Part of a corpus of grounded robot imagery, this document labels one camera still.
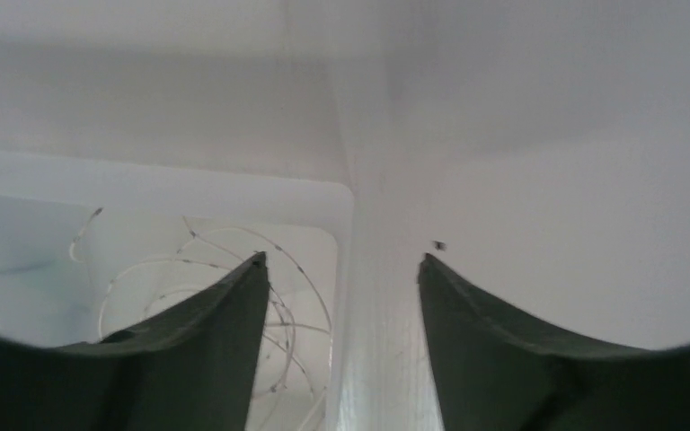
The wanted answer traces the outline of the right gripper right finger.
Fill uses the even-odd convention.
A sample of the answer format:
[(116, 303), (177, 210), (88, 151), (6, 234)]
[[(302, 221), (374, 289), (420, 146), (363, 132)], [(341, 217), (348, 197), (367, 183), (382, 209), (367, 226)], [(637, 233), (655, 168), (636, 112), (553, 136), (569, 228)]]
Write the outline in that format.
[(447, 430), (690, 430), (690, 344), (593, 339), (491, 295), (426, 255), (418, 274)]

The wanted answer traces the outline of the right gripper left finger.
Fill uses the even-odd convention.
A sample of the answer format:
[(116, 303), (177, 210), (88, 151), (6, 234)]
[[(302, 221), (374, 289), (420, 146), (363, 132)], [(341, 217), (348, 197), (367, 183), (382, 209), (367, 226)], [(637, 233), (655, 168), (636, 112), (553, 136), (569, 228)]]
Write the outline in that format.
[(259, 252), (97, 343), (0, 338), (0, 430), (243, 430), (269, 296)]

